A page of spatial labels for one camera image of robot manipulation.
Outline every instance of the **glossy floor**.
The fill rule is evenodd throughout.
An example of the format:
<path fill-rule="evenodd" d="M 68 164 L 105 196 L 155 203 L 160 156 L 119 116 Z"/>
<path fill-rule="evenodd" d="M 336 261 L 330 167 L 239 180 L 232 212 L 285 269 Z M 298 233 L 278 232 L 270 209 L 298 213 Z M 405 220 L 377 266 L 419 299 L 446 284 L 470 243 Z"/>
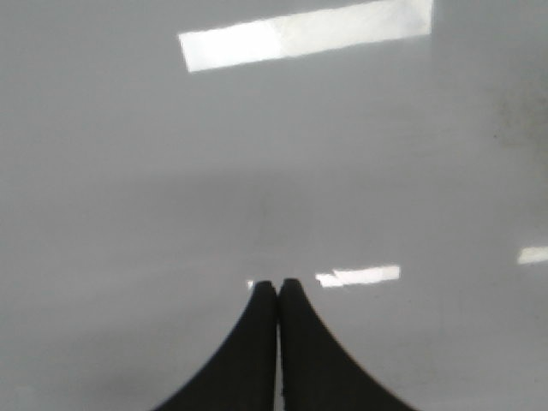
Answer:
<path fill-rule="evenodd" d="M 149 409 L 285 277 L 418 409 L 545 409 L 545 0 L 188 72 L 181 33 L 352 4 L 3 2 L 2 410 Z"/>

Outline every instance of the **gray floor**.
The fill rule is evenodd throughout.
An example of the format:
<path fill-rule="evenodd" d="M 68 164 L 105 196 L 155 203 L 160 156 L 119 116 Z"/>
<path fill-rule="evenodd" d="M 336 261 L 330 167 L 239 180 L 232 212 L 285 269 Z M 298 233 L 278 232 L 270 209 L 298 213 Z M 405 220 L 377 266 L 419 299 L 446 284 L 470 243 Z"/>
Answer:
<path fill-rule="evenodd" d="M 2 410 L 150 409 L 285 277 L 418 409 L 545 409 L 548 2 L 186 70 L 180 32 L 346 4 L 2 3 Z"/>

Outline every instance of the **floor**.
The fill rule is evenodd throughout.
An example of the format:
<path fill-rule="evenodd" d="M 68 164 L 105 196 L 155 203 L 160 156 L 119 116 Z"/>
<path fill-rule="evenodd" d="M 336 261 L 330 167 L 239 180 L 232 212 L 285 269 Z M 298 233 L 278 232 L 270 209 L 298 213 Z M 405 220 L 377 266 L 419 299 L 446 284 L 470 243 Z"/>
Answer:
<path fill-rule="evenodd" d="M 179 43 L 350 4 L 3 2 L 2 410 L 151 409 L 285 277 L 417 409 L 545 409 L 548 2 L 203 71 Z"/>

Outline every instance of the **reflected ceiling light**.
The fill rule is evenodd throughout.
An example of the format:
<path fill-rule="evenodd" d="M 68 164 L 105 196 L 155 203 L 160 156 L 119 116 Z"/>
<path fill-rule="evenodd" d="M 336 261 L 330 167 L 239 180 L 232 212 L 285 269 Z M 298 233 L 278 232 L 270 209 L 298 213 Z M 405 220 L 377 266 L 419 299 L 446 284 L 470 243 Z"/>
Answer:
<path fill-rule="evenodd" d="M 548 261 L 548 247 L 528 247 L 521 250 L 517 264 L 534 264 Z"/>
<path fill-rule="evenodd" d="M 179 34 L 189 72 L 430 34 L 432 0 L 382 0 Z"/>
<path fill-rule="evenodd" d="M 333 270 L 333 274 L 316 274 L 316 279 L 324 288 L 355 284 L 375 284 L 383 281 L 397 280 L 399 277 L 399 265 L 371 267 L 364 270 Z"/>

